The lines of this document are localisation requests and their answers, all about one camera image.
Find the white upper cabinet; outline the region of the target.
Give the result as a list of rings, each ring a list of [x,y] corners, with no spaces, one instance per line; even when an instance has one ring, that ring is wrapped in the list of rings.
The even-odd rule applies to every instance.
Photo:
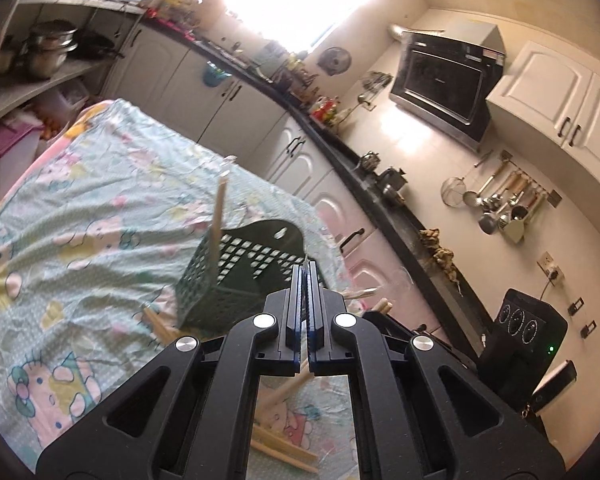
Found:
[[[486,102],[500,137],[600,222],[600,62],[528,41]]]

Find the black range hood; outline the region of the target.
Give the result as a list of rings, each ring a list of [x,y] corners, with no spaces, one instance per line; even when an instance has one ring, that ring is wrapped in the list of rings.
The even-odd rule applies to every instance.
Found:
[[[444,29],[390,27],[401,41],[389,98],[477,153],[491,116],[486,97],[504,73],[506,50],[498,26],[455,21]]]

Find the pink lidded storage box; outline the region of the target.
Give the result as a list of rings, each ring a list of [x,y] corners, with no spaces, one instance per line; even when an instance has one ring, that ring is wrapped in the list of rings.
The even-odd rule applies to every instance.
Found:
[[[35,117],[0,121],[0,200],[32,164],[43,129]]]

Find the metal strainer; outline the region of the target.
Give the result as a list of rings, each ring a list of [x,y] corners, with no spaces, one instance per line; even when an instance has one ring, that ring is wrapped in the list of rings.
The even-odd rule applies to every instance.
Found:
[[[476,162],[463,177],[452,177],[442,183],[440,197],[445,206],[458,208],[463,203],[463,195],[467,191],[466,180],[478,167]]]

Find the green perforated utensil basket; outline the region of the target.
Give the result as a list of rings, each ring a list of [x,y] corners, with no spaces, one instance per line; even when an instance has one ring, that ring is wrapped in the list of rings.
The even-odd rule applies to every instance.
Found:
[[[286,220],[209,230],[175,285],[178,326],[222,334],[262,311],[306,260],[303,234]]]

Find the chopstick pair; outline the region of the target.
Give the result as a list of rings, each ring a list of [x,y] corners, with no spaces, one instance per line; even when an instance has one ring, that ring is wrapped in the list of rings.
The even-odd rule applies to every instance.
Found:
[[[296,469],[317,474],[318,457],[310,451],[309,417],[288,406],[313,374],[308,362],[300,372],[277,388],[261,387],[258,393],[250,445],[255,450]]]
[[[212,222],[209,229],[209,270],[211,274],[211,283],[214,284],[218,278],[218,266],[220,258],[220,241],[222,237],[222,219],[225,195],[230,178],[230,170],[234,165],[235,156],[226,156],[221,165],[221,172],[216,190],[215,204]]]

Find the steel kettle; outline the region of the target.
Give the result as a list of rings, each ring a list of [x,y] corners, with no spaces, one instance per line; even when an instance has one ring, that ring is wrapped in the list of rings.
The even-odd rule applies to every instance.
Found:
[[[390,166],[378,176],[376,185],[387,202],[396,205],[404,204],[405,198],[401,194],[402,188],[407,185],[404,174],[403,169]]]

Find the Hello Kitty tablecloth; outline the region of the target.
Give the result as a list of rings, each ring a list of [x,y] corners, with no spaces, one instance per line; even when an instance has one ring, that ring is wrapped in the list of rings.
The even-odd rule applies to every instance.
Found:
[[[178,326],[176,313],[175,285],[210,229],[224,158],[117,100],[0,203],[0,479],[38,479],[44,450],[169,344],[223,337],[239,322],[212,334]],[[340,295],[343,258],[310,205],[234,163],[222,230],[270,219],[304,238],[301,366],[306,262]],[[318,473],[249,445],[243,479],[358,478],[347,377],[313,374],[288,406],[309,417]]]

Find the stacked steel pots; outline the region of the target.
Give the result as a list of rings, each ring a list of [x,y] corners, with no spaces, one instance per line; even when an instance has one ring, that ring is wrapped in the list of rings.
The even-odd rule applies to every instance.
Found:
[[[38,23],[31,27],[26,47],[26,71],[35,79],[52,78],[68,55],[76,50],[75,24],[66,20]]]

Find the hanging metal ladle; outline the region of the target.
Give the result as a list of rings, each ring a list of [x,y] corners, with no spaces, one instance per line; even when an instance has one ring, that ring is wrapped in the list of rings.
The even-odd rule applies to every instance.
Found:
[[[507,159],[502,159],[498,168],[496,168],[490,177],[486,179],[486,182],[481,185],[477,191],[466,191],[463,194],[463,203],[470,208],[477,208],[482,204],[482,200],[486,195],[488,187],[496,180],[496,178],[506,169],[508,165]]]

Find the teal hanging bowl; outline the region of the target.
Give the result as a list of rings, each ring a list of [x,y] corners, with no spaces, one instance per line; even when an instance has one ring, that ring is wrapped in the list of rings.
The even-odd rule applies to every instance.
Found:
[[[217,66],[211,61],[206,63],[204,72],[202,73],[202,82],[209,88],[216,88],[232,76],[231,73],[223,70],[220,66]]]

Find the green hanging spatula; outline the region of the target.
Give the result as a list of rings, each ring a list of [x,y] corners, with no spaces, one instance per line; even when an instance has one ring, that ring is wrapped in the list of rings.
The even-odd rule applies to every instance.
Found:
[[[503,236],[513,244],[519,244],[524,238],[526,226],[531,221],[535,211],[542,205],[546,193],[536,194],[527,206],[516,205],[509,215],[509,220],[504,228],[501,228]]]

